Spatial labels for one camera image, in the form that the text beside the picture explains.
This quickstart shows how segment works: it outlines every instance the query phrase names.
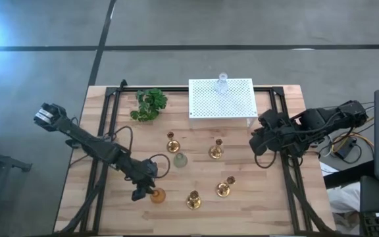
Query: clear glass vase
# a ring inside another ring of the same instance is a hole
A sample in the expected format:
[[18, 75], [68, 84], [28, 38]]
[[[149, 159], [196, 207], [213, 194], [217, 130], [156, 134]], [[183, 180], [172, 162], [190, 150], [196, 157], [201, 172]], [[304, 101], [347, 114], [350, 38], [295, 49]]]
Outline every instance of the clear glass vase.
[[224, 93], [228, 91], [228, 75], [225, 72], [222, 72], [218, 75], [218, 80], [215, 84], [215, 90], [218, 93]]

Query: black floor stripe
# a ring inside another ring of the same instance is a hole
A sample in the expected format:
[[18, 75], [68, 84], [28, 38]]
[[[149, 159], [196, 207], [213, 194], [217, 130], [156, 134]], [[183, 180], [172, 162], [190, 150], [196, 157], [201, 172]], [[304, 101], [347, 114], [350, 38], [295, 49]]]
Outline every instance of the black floor stripe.
[[97, 46], [0, 46], [0, 51], [96, 51]]
[[379, 49], [367, 45], [122, 45], [105, 46], [105, 51], [216, 51], [216, 50], [347, 50]]
[[93, 66], [91, 68], [90, 78], [88, 85], [94, 86], [96, 84], [97, 73], [99, 72], [100, 62], [102, 60], [102, 54], [105, 50], [106, 39], [108, 38], [109, 26], [111, 25], [113, 9], [115, 8], [116, 0], [111, 0], [106, 14], [105, 25], [103, 26], [102, 34], [99, 40], [99, 46], [97, 46], [97, 52]]
[[347, 45], [111, 45], [111, 46], [0, 46], [4, 52], [97, 51], [100, 64], [103, 51], [220, 51], [220, 50], [353, 50], [379, 49], [379, 44]]

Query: glass bottle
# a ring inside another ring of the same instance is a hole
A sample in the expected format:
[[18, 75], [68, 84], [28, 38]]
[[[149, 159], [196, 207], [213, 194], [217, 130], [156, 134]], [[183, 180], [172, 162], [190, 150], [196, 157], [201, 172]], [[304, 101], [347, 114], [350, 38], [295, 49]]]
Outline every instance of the glass bottle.
[[188, 163], [188, 158], [183, 153], [177, 153], [174, 158], [174, 165], [176, 168], [182, 168]]
[[225, 72], [222, 72], [218, 75], [218, 80], [215, 84], [215, 90], [217, 93], [224, 93], [228, 91], [229, 85], [228, 85], [228, 75]]
[[209, 149], [209, 155], [213, 159], [220, 159], [224, 153], [223, 147], [222, 147], [223, 141], [221, 139], [216, 140], [216, 145], [210, 147]]

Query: metal leg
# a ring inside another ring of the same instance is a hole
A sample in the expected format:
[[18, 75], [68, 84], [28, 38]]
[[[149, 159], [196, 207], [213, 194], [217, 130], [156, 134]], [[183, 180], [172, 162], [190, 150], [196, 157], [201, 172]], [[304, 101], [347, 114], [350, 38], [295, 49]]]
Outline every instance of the metal leg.
[[193, 128], [194, 128], [193, 119], [190, 118], [190, 119], [189, 119], [189, 129], [192, 130]]
[[247, 118], [248, 129], [250, 129], [252, 127], [252, 125], [254, 124], [256, 119], [257, 118]]
[[19, 161], [19, 160], [16, 160], [4, 155], [0, 155], [0, 163], [11, 165], [12, 167], [20, 168], [24, 172], [30, 171], [30, 168], [32, 167], [32, 164], [27, 164], [22, 161]]

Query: green plant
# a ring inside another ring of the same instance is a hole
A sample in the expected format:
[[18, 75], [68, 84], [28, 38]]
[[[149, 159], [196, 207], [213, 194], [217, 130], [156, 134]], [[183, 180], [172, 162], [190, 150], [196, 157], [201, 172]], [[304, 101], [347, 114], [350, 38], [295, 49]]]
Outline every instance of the green plant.
[[130, 116], [134, 120], [140, 122], [150, 121], [159, 115], [161, 109], [166, 108], [168, 98], [164, 96], [163, 92], [157, 88], [139, 90], [136, 93], [138, 100], [138, 111], [131, 111]]

